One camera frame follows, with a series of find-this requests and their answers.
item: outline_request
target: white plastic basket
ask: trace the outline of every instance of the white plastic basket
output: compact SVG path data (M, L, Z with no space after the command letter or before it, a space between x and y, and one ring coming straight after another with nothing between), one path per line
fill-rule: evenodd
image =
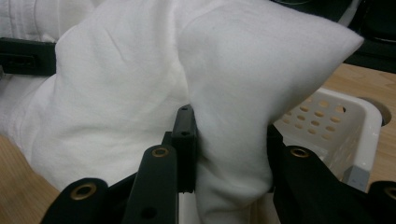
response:
M275 123L287 146L313 150L343 182L366 190L382 117L372 104L319 89Z

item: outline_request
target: black plastic bracket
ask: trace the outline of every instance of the black plastic bracket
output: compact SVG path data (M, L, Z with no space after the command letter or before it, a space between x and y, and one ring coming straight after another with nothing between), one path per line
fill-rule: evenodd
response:
M2 37L0 65L6 74L52 76L56 73L55 44Z

